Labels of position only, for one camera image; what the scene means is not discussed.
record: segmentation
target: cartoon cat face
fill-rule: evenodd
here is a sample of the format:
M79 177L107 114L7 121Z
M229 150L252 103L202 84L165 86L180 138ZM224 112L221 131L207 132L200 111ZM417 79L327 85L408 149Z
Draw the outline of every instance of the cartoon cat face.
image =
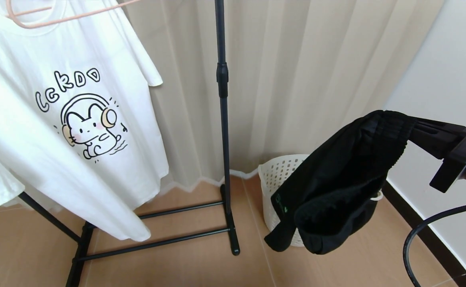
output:
M86 116L87 118L83 118L74 112L67 114L70 135L77 144L84 144L107 132L102 125L102 109L100 106L97 104L91 105Z

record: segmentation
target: beige curtain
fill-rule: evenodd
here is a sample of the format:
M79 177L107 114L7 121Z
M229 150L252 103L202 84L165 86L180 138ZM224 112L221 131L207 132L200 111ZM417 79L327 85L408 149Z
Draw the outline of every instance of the beige curtain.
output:
M310 153L382 108L443 0L227 0L231 169ZM164 183L220 180L213 0L125 9L164 84L151 89L170 165Z

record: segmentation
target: cartoon headphones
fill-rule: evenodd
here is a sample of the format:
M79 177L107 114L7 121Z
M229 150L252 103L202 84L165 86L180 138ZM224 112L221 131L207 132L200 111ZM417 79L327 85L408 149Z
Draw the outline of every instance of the cartoon headphones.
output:
M102 116L100 117L100 121L102 122L102 125L105 128L112 128L116 123L116 112L113 109L108 108L109 103L107 102L107 100L105 100L105 98L102 98L98 94L93 93L83 93L74 96L61 109L61 124L63 136L65 136L65 139L72 147L75 145L75 143L73 142L72 135L70 134L71 127L69 127L69 124L67 122L68 114L74 111L75 109L79 109L81 113L84 110L87 111L87 113L89 113L89 108L92 105L98 105L98 107L102 109Z

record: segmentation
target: white wall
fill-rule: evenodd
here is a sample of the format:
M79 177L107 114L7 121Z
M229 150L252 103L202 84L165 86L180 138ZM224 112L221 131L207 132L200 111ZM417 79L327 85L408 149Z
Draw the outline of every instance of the white wall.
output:
M466 0L448 0L386 109L466 126ZM441 161L409 142L388 180L423 217L466 204L466 181L446 194L429 182ZM466 268L466 213L432 228Z

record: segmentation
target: tiled floor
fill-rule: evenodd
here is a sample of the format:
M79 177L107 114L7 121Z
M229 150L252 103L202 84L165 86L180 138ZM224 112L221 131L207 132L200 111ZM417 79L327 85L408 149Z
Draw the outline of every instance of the tiled floor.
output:
M410 287L401 249L410 227L387 200L372 220L339 249L315 256L305 248L277 253L264 244L260 180L232 178L232 209L241 254L232 256L226 233L89 261L82 287ZM192 193L171 191L136 210L138 214L209 202L218 189L200 184ZM56 215L80 234L83 221ZM150 240L223 227L221 206L145 220ZM96 230L90 254L135 245ZM0 287L64 286L75 243L44 218L25 209L0 209ZM457 287L419 240L410 254L423 287Z

